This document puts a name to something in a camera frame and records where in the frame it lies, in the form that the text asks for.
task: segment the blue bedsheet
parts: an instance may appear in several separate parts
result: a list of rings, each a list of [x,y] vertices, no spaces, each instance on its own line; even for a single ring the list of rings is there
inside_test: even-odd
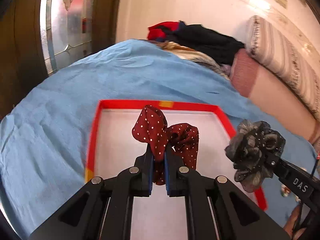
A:
[[[35,87],[0,124],[0,197],[22,239],[84,184],[86,148],[100,99],[219,105],[234,127],[264,120],[286,139],[283,158],[310,172],[313,147],[240,96],[218,74],[145,41],[128,40],[73,63]],[[295,207],[266,179],[267,213],[280,225]]]

